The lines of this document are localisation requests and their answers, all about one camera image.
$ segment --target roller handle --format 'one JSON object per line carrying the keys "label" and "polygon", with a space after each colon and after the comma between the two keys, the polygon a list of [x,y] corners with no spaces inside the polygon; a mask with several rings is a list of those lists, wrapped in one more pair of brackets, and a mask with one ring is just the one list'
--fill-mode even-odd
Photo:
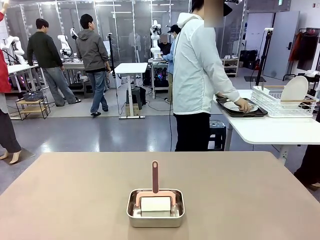
{"label": "roller handle", "polygon": [[152,162],[152,192],[157,194],[159,192],[159,178],[158,178],[158,162]]}

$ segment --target white jacket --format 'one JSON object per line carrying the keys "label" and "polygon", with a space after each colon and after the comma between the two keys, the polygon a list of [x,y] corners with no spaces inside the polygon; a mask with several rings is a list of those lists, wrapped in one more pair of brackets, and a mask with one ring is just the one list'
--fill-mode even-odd
{"label": "white jacket", "polygon": [[177,24],[182,30],[173,50],[173,112],[210,114],[218,92],[233,102],[239,100],[219,57],[215,29],[191,13],[180,13]]}

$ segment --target door handle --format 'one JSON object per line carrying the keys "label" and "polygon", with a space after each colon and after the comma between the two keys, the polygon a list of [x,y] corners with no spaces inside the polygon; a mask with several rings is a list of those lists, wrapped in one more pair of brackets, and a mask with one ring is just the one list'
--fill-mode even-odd
{"label": "door handle", "polygon": [[292,41],[289,42],[289,46],[287,46],[286,48],[287,48],[288,50],[291,50],[291,47],[292,47]]}

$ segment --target man in white jacket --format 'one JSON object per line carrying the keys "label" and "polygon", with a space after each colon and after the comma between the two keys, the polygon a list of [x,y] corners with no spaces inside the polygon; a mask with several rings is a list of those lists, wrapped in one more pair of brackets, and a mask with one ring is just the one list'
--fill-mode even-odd
{"label": "man in white jacket", "polygon": [[[213,27],[205,27],[205,0],[192,0],[192,13],[180,13],[175,40],[173,113],[177,122],[176,152],[207,151],[214,94],[221,93],[244,112],[250,110],[225,73]],[[223,15],[232,11],[226,4]]]}

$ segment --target cardboard box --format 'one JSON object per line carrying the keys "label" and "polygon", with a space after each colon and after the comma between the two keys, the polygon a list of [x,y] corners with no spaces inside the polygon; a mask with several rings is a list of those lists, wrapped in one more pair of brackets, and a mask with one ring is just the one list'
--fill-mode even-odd
{"label": "cardboard box", "polygon": [[[125,115],[128,117],[130,116],[130,105],[126,104],[125,105]],[[133,104],[133,116],[140,116],[140,110],[138,103]]]}

